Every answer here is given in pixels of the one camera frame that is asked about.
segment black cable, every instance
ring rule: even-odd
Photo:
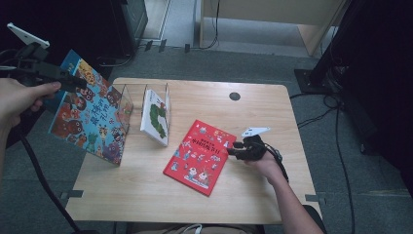
[[[330,105],[327,103],[327,99],[328,98],[333,98],[336,102],[336,105]],[[352,197],[352,188],[350,186],[350,180],[349,180],[349,176],[347,173],[347,168],[346,165],[344,164],[344,160],[343,160],[343,154],[341,152],[341,148],[340,148],[340,144],[339,144],[339,139],[338,139],[338,117],[339,117],[339,113],[340,113],[340,107],[342,105],[342,102],[337,98],[334,97],[332,95],[327,95],[324,96],[323,98],[323,103],[325,106],[327,106],[329,109],[321,114],[320,116],[313,118],[313,119],[309,119],[306,121],[303,121],[302,123],[297,124],[298,128],[302,128],[308,124],[311,124],[313,122],[316,122],[317,120],[322,119],[326,114],[328,114],[329,112],[331,112],[332,110],[337,110],[336,113],[336,123],[335,123],[335,138],[336,138],[336,146],[337,146],[337,151],[340,157],[340,162],[341,165],[343,167],[343,171],[344,171],[344,178],[346,179],[346,186],[347,186],[347,190],[348,190],[348,194],[349,194],[349,204],[350,204],[350,212],[351,212],[351,217],[352,217],[352,234],[354,234],[356,232],[356,222],[355,222],[355,209],[354,209],[354,205],[353,205],[353,197]]]
[[[289,98],[294,99],[294,98],[298,98],[298,97],[302,97],[302,96],[309,96],[309,95],[317,95],[317,94],[301,93],[301,94],[290,96]]]
[[[333,106],[333,105],[329,105],[329,104],[327,103],[327,101],[326,101],[327,98],[333,98],[333,99],[335,100],[335,102],[336,102],[336,105],[334,105],[334,106]],[[335,110],[335,109],[337,109],[337,108],[340,107],[340,100],[337,99],[336,97],[334,97],[333,95],[326,95],[326,96],[324,96],[324,98],[323,98],[322,101],[323,101],[324,105],[328,107],[328,110],[326,110],[323,114],[321,114],[321,115],[319,115],[319,116],[317,116],[317,117],[315,117],[315,118],[311,118],[311,119],[308,119],[308,120],[305,120],[305,121],[303,121],[303,122],[298,123],[297,126],[298,126],[299,129],[301,129],[301,128],[303,128],[304,126],[307,126],[307,125],[309,125],[309,124],[311,124],[311,123],[314,123],[314,122],[316,122],[316,121],[318,121],[318,120],[321,120],[321,119],[324,118],[328,113],[330,113],[331,111],[333,111],[333,110]]]
[[[338,140],[338,116],[339,116],[339,113],[340,113],[340,108],[337,108],[336,126],[335,126],[336,145],[337,145],[338,155],[340,156],[340,162],[341,162],[341,165],[342,165],[343,171],[344,171],[344,178],[346,179],[346,185],[347,185],[347,190],[348,190],[348,194],[349,194],[350,213],[351,213],[351,217],[352,217],[352,234],[354,234],[354,233],[356,233],[356,222],[355,222],[355,209],[354,209],[354,206],[353,206],[352,188],[350,186],[349,176],[347,174],[346,165],[344,164],[343,154],[341,153],[340,144],[339,144],[339,140]]]
[[[215,17],[215,25],[213,25],[212,21],[212,26],[215,28],[215,37],[213,38],[212,42],[210,43],[209,46],[207,47],[200,47],[200,48],[195,48],[199,50],[207,50],[212,48],[216,42],[218,41],[218,18],[219,18],[219,4],[221,3],[221,0],[218,0],[218,6],[216,7],[216,17]]]
[[[115,58],[98,57],[96,59],[99,60],[99,59],[115,59]],[[128,56],[126,61],[123,61],[123,62],[120,62],[120,63],[113,63],[113,64],[101,64],[100,63],[99,66],[102,66],[102,67],[118,67],[118,66],[126,65],[130,61],[131,61],[131,55]]]
[[[70,226],[73,228],[75,232],[80,232],[80,228],[76,225],[75,221],[72,219],[70,214],[67,212],[67,210],[64,208],[64,206],[60,203],[54,192],[52,191],[51,187],[46,181],[45,176],[43,175],[42,169],[40,168],[39,162],[37,161],[36,155],[31,148],[29,142],[27,141],[26,137],[22,133],[21,126],[16,126],[18,132],[19,132],[19,137],[21,139],[21,142],[27,151],[28,156],[30,157],[30,160],[33,164],[34,170],[36,172],[37,177],[39,178],[40,183],[42,184],[43,189],[46,191],[46,193],[49,195],[49,198],[53,201],[53,203],[57,206],[58,210],[61,212],[61,214],[66,218],[67,222],[70,224]]]

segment wooden table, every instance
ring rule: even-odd
[[[329,28],[343,14],[346,0],[222,0],[219,18],[298,24],[310,56]],[[202,0],[200,45],[203,45],[204,18],[216,18],[218,0]]]
[[[169,85],[169,146],[139,130],[145,84]],[[294,113],[285,86],[118,78],[127,84],[134,109],[120,167],[87,154],[66,209],[75,220],[189,223],[281,223],[272,186],[258,172],[230,157],[209,197],[163,175],[176,147],[195,119],[238,136],[247,127],[270,127],[261,135],[283,156],[290,185],[302,204],[315,195]],[[234,101],[232,92],[241,95]]]

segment colorful picture book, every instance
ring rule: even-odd
[[[209,196],[236,136],[196,120],[175,150],[164,174]]]
[[[88,85],[63,95],[50,133],[120,165],[133,108],[126,90],[116,90],[74,51],[61,68],[86,79]]]
[[[145,91],[140,130],[163,146],[168,146],[168,106],[151,89]]]

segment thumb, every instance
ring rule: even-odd
[[[54,92],[58,91],[60,87],[61,87],[60,82],[46,83],[43,85],[32,87],[32,92],[33,92],[32,94],[36,98],[39,98],[41,96],[53,94]]]

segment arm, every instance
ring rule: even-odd
[[[273,185],[282,216],[285,233],[322,233],[292,191],[273,155],[268,151],[259,161],[245,161]]]
[[[7,137],[12,127],[19,124],[19,115],[29,107],[38,111],[43,104],[41,98],[51,98],[59,89],[59,82],[25,87],[17,80],[0,78],[0,182]]]

